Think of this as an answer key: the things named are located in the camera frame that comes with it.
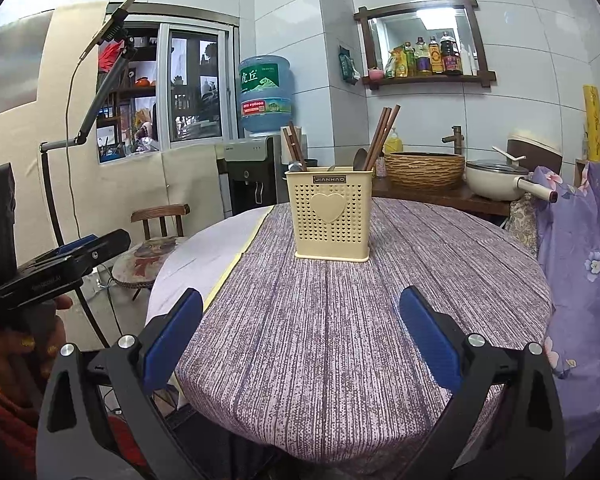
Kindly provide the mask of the left hand yellow nails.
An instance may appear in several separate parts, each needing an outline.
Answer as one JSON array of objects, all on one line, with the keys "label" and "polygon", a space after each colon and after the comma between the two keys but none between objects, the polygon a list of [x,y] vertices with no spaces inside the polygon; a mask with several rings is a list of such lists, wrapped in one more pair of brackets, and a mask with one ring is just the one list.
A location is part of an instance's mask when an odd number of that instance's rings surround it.
[{"label": "left hand yellow nails", "polygon": [[0,411],[40,406],[46,380],[66,342],[65,325],[58,315],[41,349],[31,334],[0,330]]}]

